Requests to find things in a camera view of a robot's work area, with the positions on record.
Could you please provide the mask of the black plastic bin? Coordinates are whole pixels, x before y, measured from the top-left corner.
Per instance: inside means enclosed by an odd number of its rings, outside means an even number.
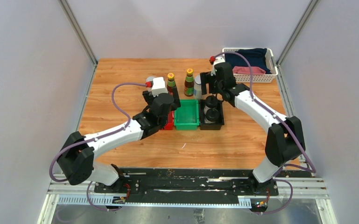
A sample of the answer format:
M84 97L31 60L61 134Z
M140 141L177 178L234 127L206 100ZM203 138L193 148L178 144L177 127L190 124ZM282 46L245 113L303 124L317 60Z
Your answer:
M215 121L214 123L206 123L205 118L205 112L204 112L204 107L205 107L205 100L199 100L199 127L200 130L203 131L207 131L207 130L220 130L222 126L225 125L225 121L224 121L224 111L223 111L223 106L222 106L223 101L222 100L218 100L218 105L216 107L217 111L219 112L219 117L217 119L217 121Z

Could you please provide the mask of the red plastic bin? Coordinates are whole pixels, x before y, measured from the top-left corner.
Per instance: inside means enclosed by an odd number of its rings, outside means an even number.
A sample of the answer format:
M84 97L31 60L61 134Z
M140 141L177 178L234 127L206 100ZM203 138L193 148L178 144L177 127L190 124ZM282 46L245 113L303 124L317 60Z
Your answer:
M174 111L168 114L167 124L163 127L163 130L173 130L174 128Z

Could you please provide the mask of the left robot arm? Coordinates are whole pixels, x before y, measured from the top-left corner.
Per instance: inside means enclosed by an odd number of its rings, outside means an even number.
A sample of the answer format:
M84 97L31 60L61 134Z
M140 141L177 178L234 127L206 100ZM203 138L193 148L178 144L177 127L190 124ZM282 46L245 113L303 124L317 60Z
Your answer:
M113 193L121 192L124 180L120 177L119 169L114 165L96 162L96 159L114 148L142 140L163 129L170 112L181 106L177 88L174 87L172 91L158 96L144 91L148 105L122 125L88 135L78 131L70 134L58 157L53 160L63 171L65 181L70 185L85 181L98 182Z

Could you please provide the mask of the silver lid jar right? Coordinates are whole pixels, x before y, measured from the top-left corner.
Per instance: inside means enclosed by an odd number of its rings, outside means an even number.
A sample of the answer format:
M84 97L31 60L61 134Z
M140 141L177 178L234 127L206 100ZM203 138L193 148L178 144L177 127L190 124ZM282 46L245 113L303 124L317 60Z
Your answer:
M193 97L196 100L200 100L203 97L200 75L197 75L197 76L194 77Z

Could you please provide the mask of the pink cloth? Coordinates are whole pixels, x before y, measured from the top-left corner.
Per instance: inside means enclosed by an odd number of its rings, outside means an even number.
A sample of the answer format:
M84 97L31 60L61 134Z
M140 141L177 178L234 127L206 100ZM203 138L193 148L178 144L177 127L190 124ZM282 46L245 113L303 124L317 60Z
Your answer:
M253 73L254 75L265 75L266 71L256 66L251 66L251 67L235 66L233 68L233 73L242 74L242 75L250 75L251 73Z

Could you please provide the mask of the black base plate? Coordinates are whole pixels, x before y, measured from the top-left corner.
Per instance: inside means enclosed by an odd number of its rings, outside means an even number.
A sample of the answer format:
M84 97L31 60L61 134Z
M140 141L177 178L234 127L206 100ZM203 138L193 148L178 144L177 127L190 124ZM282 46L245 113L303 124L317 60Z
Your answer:
M237 204L239 196L277 196L276 182L256 194L246 187L249 169L121 168L114 185L95 193L127 194L131 203Z

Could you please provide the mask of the navy blue cloth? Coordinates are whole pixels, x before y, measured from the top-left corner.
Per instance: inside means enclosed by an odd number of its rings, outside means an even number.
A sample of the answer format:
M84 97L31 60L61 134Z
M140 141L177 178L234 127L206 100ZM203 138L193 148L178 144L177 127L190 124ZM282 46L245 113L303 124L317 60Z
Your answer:
M260 67L266 71L266 74L271 74L271 70L266 65L266 48L255 49L239 49L236 51L245 57L251 66ZM234 68L235 66L247 67L247 63L238 55L227 54L225 60Z

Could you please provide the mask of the green plastic bin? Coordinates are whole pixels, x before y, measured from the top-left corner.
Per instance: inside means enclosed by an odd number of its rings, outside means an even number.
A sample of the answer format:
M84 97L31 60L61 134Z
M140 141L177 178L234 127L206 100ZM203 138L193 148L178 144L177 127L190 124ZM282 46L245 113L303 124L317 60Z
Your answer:
M199 101L181 99L181 106L174 112L174 126L179 131L193 131L199 127Z

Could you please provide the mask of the aluminium frame rail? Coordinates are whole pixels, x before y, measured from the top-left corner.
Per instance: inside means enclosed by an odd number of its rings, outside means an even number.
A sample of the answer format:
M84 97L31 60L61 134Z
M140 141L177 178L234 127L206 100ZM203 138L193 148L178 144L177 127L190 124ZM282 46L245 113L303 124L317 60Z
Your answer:
M281 214L296 199L313 200L324 224L337 222L321 178L304 171L282 171L266 187L252 192L247 186L248 170L126 168L124 178L107 186L85 181L78 185L51 182L38 223L53 220L57 205L123 207L234 208L258 216Z

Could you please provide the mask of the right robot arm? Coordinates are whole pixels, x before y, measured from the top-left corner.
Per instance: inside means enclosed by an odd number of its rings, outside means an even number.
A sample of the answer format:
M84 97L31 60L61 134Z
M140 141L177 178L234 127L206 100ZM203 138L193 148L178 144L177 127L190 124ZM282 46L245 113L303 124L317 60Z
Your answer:
M250 86L237 83L231 65L222 62L200 73L202 93L218 94L249 115L267 133L265 158L248 176L246 187L259 195L287 162L304 153L303 128L299 118L274 111L257 98Z

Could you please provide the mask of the right sauce bottle yellow cap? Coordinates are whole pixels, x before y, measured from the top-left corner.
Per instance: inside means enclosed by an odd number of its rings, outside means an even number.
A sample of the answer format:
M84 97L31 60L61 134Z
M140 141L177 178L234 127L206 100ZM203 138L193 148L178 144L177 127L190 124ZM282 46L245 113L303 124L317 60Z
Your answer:
M184 82L184 94L190 97L193 95L193 91L194 91L193 69L188 68L186 71L186 77Z

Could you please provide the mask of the black cap shaker bottle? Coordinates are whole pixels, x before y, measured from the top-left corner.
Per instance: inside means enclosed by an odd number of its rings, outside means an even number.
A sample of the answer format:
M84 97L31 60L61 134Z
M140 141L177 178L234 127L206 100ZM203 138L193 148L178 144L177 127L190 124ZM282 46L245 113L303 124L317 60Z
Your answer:
M204 112L206 113L209 109L216 109L218 106L217 97L210 95L204 101Z

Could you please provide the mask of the sauce bottle yellow cap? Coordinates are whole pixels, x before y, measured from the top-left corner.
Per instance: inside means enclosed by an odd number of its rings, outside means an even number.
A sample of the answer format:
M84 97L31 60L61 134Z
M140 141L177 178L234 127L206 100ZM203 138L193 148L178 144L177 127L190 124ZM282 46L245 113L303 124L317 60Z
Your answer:
M190 97L193 95L193 91L194 91L193 69L188 68L186 71L186 77L184 82L184 94Z
M175 75L173 73L167 74L167 90L168 93L172 94L172 88L176 86Z

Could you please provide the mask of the left sauce bottle yellow cap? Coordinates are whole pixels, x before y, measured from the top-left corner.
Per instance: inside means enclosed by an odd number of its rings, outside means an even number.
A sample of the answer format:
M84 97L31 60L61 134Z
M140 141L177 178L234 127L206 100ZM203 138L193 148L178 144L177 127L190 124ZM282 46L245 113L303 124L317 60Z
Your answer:
M167 74L167 90L168 93L172 94L172 88L176 86L175 75L173 73Z

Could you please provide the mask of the white plastic basket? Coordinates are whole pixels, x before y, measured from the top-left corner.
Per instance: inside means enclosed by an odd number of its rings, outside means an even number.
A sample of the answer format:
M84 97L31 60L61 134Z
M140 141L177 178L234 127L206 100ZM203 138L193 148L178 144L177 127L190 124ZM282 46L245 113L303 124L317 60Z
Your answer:
M240 67L247 67L247 63L233 52L245 57L253 67L254 83L270 83L278 74L274 54L269 48L223 48L223 58L233 68L233 74L238 83L249 83L250 72L240 72Z

